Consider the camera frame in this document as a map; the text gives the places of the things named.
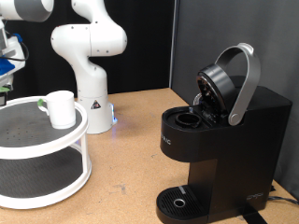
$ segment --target single-serve coffee maker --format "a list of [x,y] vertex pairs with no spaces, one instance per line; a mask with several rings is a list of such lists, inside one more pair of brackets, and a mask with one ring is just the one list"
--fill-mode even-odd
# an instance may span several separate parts
[[[241,83],[224,72],[239,53],[248,62]],[[292,102],[257,86],[260,74],[252,46],[230,47],[198,73],[193,106],[163,113],[162,152],[190,163],[187,185],[157,198],[163,223],[204,224],[265,208]]]

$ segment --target blue object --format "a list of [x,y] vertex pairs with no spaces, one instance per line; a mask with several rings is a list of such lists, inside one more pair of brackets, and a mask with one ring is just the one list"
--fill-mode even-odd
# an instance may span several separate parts
[[18,34],[13,34],[13,35],[15,35],[16,37],[18,37],[18,41],[19,41],[19,43],[21,43],[21,42],[22,42],[22,38],[21,38],[21,36],[20,36],[20,35],[18,35]]
[[0,58],[0,76],[14,69],[16,66],[8,61],[8,59]]

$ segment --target table surface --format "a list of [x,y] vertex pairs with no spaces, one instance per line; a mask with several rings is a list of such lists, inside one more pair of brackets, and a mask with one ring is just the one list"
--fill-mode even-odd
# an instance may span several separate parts
[[[161,115],[186,103],[170,89],[109,95],[119,120],[106,133],[89,135],[93,163],[89,181],[70,198],[32,210],[0,209],[0,224],[79,223],[154,224],[158,194],[187,184],[189,164],[173,161],[160,150]],[[292,198],[276,182],[270,195]],[[260,212],[271,224],[298,224],[299,207],[269,202]],[[233,217],[220,224],[246,224]]]

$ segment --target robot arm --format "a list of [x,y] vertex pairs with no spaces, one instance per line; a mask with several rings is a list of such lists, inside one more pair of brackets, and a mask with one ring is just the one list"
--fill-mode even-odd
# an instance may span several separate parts
[[12,91],[13,73],[25,66],[21,37],[7,32],[2,20],[45,21],[51,14],[54,0],[0,0],[0,105],[5,105],[7,90]]
[[45,21],[54,0],[1,0],[0,14],[8,21]]
[[112,105],[107,96],[107,73],[89,57],[123,53],[127,36],[107,14],[104,0],[72,0],[72,8],[91,24],[56,27],[51,44],[75,72],[78,102],[86,109],[90,123],[87,133],[102,133],[113,123]]

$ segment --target drip tray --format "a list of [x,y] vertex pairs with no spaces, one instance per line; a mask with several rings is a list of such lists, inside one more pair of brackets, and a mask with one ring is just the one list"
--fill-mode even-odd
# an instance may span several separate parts
[[82,175],[81,153],[66,147],[46,156],[0,160],[0,195],[34,198],[54,193]]
[[157,215],[163,223],[207,222],[207,212],[188,185],[161,192],[157,198]]

